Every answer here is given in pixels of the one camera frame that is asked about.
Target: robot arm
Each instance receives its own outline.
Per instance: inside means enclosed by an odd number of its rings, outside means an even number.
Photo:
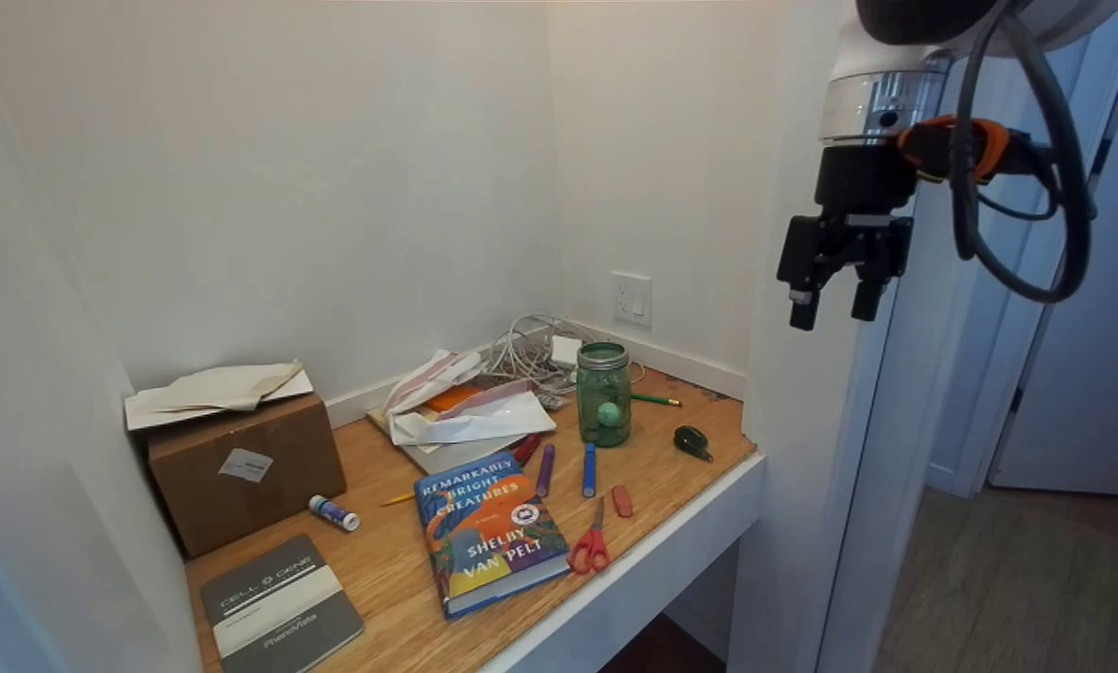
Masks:
[[[815,185],[824,214],[791,219],[782,248],[776,280],[790,285],[790,327],[815,327],[817,293],[846,267],[861,276],[853,317],[875,317],[881,288],[900,276],[908,253],[911,221],[895,209],[911,199],[921,177],[952,185],[959,260],[984,260],[1020,297],[1072,297],[1089,260],[1093,199],[1065,101],[1037,54],[1089,33],[1115,8],[1118,0],[856,0],[826,91]],[[1020,130],[973,121],[988,54],[1024,65],[1059,155],[1030,146]],[[931,121],[957,58],[968,58],[959,113]],[[1065,209],[1068,253],[1054,288],[1011,276],[978,245],[977,185],[996,171],[1037,177]]]

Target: electrical outlet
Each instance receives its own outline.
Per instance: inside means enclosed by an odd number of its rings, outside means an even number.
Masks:
[[[619,327],[652,328],[655,327],[655,280],[644,273],[612,271],[610,285],[612,285],[612,317]]]

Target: red scissors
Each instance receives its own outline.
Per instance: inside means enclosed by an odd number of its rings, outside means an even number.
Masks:
[[[579,575],[605,571],[610,553],[605,553],[605,541],[603,541],[603,498],[599,498],[599,508],[593,508],[593,525],[590,525],[590,530],[579,539],[579,548],[573,548],[567,566],[573,566],[573,571],[579,571]]]

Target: glass jar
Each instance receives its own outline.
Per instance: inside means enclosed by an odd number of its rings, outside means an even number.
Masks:
[[[582,343],[576,369],[579,435],[593,448],[630,439],[630,369],[619,343]]]

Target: cardboard box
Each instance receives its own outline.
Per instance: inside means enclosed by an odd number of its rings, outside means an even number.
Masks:
[[[319,398],[162,425],[142,439],[142,454],[183,556],[306,513],[313,493],[344,493],[332,425]]]

